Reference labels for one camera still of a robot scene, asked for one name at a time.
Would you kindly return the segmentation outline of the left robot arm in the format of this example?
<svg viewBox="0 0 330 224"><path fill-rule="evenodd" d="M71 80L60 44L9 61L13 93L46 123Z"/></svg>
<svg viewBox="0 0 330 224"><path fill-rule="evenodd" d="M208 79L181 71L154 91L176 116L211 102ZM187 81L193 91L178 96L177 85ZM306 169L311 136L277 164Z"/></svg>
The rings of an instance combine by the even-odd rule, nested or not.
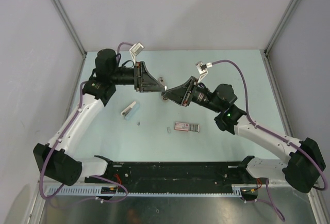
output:
<svg viewBox="0 0 330 224"><path fill-rule="evenodd" d="M98 113L116 91L117 85L132 85L137 92L164 92L165 87L148 72L145 62L134 62L133 68L119 66L118 53L103 49L97 53L90 78L80 86L79 102L59 131L46 144L38 143L33 154L40 177L49 177L66 186L78 179L96 176L107 183L114 170L102 156L74 158L78 145Z"/></svg>

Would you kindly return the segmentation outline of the light blue white stapler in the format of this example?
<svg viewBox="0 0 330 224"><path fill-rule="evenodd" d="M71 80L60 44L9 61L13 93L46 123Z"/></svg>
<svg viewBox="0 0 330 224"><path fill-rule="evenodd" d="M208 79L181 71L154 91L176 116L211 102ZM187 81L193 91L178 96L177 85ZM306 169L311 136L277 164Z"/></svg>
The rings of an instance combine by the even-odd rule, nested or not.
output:
<svg viewBox="0 0 330 224"><path fill-rule="evenodd" d="M132 118L132 116L136 113L136 111L139 109L139 107L140 107L140 104L136 101L133 101L124 110L121 111L120 115L125 120L130 120Z"/></svg>

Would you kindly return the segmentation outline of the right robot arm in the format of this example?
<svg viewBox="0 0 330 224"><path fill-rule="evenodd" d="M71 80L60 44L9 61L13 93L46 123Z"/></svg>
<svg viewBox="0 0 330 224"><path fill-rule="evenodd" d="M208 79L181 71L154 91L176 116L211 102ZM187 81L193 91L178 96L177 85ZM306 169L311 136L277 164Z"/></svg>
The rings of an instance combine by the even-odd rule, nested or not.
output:
<svg viewBox="0 0 330 224"><path fill-rule="evenodd" d="M262 127L235 105L237 96L231 85L220 84L210 91L196 81L191 77L182 85L167 89L162 96L184 107L195 103L216 112L214 121L220 130L246 138L277 157L245 158L244 167L238 170L241 182L251 183L255 178L285 181L294 189L308 193L317 189L316 182L322 179L324 186L321 189L327 189L328 182L323 173L326 165L314 140L306 138L302 141Z"/></svg>

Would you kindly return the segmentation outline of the beige black stapler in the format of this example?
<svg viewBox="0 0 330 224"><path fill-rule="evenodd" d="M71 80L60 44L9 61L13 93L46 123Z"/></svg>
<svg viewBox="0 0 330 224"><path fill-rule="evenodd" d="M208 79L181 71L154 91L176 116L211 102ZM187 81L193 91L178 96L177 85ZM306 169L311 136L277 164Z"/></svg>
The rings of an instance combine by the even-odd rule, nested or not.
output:
<svg viewBox="0 0 330 224"><path fill-rule="evenodd" d="M162 77L162 76L160 76L159 78L158 78L158 81L159 81L159 83L164 87L164 86L167 86L167 84L166 84L166 81L164 80L164 78ZM164 93L164 91L161 93L161 95L160 95L160 97L161 97L161 100L164 102L164 103L167 103L168 101L169 101L169 99L167 98L167 97L165 97L165 96L163 96L163 93Z"/></svg>

